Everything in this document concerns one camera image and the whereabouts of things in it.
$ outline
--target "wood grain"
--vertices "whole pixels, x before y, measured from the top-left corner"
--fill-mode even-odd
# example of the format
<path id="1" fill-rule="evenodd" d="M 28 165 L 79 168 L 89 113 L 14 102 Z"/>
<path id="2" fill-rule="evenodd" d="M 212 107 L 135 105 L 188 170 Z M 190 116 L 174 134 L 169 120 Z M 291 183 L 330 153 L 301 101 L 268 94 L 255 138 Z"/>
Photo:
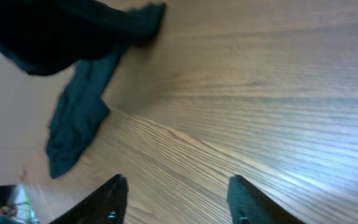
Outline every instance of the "wood grain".
<path id="1" fill-rule="evenodd" d="M 71 172 L 32 169 L 45 220 L 122 173 L 128 223 L 230 223 L 240 174 L 304 222 L 358 223 L 356 0 L 168 1 L 104 100 L 112 115 Z"/>

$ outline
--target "wooden surface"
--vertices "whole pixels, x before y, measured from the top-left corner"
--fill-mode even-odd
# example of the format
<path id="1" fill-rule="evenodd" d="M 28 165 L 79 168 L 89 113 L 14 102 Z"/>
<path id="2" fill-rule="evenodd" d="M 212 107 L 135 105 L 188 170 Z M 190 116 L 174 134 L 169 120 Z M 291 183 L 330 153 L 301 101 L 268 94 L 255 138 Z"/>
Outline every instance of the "wooden surface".
<path id="1" fill-rule="evenodd" d="M 74 169 L 50 180 L 42 147 L 29 165 L 43 223 L 117 173 L 127 223 L 230 223 L 234 174 L 304 222 L 358 223 L 358 0 L 169 1 L 104 100 Z"/>

